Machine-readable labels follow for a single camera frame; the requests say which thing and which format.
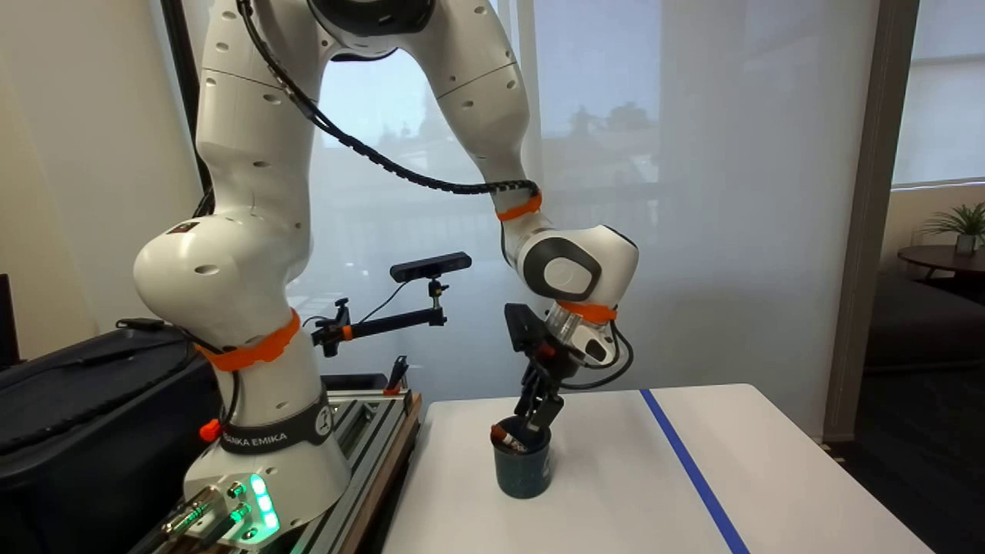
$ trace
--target black bag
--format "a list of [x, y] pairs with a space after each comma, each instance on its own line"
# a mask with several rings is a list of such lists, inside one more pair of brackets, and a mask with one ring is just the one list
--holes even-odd
[[0, 551], [128, 551], [180, 502], [212, 414], [211, 365], [164, 324], [0, 372]]

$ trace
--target black cup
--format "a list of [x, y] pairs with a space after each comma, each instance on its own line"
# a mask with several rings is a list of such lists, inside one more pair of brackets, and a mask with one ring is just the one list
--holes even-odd
[[552, 431], [537, 436], [524, 435], [518, 418], [501, 418], [498, 428], [508, 436], [524, 436], [524, 448], [492, 436], [495, 455], [495, 482], [505, 496], [533, 497], [547, 489], [552, 482]]

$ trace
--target blue tape line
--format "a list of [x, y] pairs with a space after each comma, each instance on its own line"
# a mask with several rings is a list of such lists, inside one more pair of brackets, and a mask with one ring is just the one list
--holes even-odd
[[711, 513], [711, 519], [715, 519], [715, 525], [717, 525], [721, 537], [726, 537], [726, 544], [730, 544], [730, 551], [734, 551], [734, 554], [748, 554], [748, 549], [746, 549], [746, 541], [741, 541], [739, 529], [734, 525], [734, 519], [730, 519], [726, 508], [721, 508], [721, 502], [717, 502], [715, 489], [707, 486], [706, 475], [698, 472], [695, 458], [688, 453], [688, 445], [683, 445], [682, 435], [674, 431], [674, 426], [671, 426], [669, 411], [656, 403], [656, 396], [653, 396], [653, 390], [651, 390], [651, 388], [642, 388], [642, 393], [645, 393], [645, 401], [646, 401], [646, 406], [651, 406], [651, 411], [653, 411], [656, 426], [666, 431], [666, 436], [669, 436], [669, 443], [671, 443], [674, 455], [682, 458], [682, 466], [683, 466], [683, 472], [688, 472], [690, 482], [693, 482], [693, 486], [695, 486], [695, 493], [703, 496], [706, 512]]

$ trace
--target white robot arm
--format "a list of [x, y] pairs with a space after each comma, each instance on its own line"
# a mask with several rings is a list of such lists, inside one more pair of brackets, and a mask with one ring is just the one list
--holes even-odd
[[616, 358], [610, 324], [638, 248], [612, 228], [545, 228], [543, 195], [522, 162], [524, 76], [488, 0], [217, 0], [196, 124], [217, 212], [154, 238], [137, 257], [137, 285], [152, 312], [196, 336], [217, 368], [224, 428], [184, 475], [184, 496], [230, 482], [254, 506], [272, 506], [236, 537], [246, 551], [315, 519], [347, 482], [288, 284], [310, 251], [309, 150], [321, 73], [334, 59], [393, 50], [421, 66], [459, 140], [492, 182], [505, 257], [552, 301], [552, 336], [596, 365]]

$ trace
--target white table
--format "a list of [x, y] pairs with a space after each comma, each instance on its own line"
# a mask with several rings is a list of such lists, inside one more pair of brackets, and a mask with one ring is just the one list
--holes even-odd
[[931, 551], [748, 386], [569, 393], [527, 502], [495, 486], [491, 426], [512, 408], [427, 408], [391, 554]]

